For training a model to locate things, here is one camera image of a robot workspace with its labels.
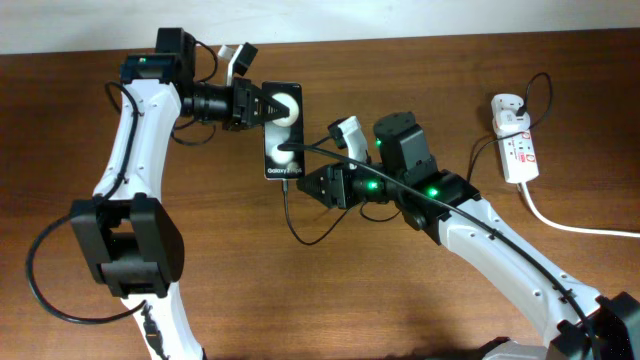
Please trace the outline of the black smartphone with white circles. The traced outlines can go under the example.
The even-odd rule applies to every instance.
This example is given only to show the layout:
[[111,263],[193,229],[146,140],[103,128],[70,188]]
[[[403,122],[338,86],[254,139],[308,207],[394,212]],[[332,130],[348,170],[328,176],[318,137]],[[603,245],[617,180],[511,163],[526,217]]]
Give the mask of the black smartphone with white circles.
[[302,151],[283,151],[285,143],[304,142],[302,87],[291,82],[264,82],[263,89],[289,109],[289,115],[264,124],[264,176],[267,180],[297,179],[305,175]]

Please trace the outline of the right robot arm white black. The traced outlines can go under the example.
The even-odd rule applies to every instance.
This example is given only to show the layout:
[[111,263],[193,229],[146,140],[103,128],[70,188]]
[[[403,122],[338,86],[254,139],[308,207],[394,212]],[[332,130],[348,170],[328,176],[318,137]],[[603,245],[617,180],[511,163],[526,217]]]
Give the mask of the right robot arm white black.
[[297,188],[328,208],[393,203],[404,221],[477,269],[534,326],[538,346],[497,338],[480,359],[636,359],[639,303],[607,298],[551,262],[510,228],[460,175],[438,168],[411,112],[373,127],[381,160],[373,163],[356,118],[329,127],[333,162],[300,178]]

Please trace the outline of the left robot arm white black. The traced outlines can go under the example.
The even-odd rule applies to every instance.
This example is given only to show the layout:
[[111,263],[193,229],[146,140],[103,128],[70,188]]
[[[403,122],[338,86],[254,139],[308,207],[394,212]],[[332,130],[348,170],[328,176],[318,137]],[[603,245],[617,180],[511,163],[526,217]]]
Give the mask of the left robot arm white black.
[[161,203],[170,137],[181,117],[241,131],[270,125],[302,128],[296,83],[245,78],[257,50],[240,46],[227,81],[196,75],[196,39],[161,28],[151,54],[130,55],[120,68],[120,123],[105,172],[90,200],[72,204],[72,229],[93,279],[132,312],[154,359],[203,359],[187,320],[179,280],[183,238]]

